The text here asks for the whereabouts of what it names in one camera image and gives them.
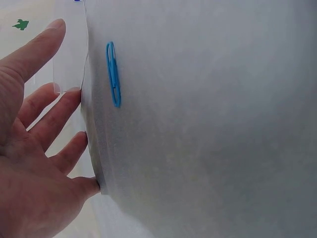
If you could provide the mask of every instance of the green sticker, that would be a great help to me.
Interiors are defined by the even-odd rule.
[[[16,27],[18,29],[20,29],[21,31],[24,31],[25,28],[27,28],[29,21],[23,21],[22,19],[18,19],[18,23],[12,27]]]

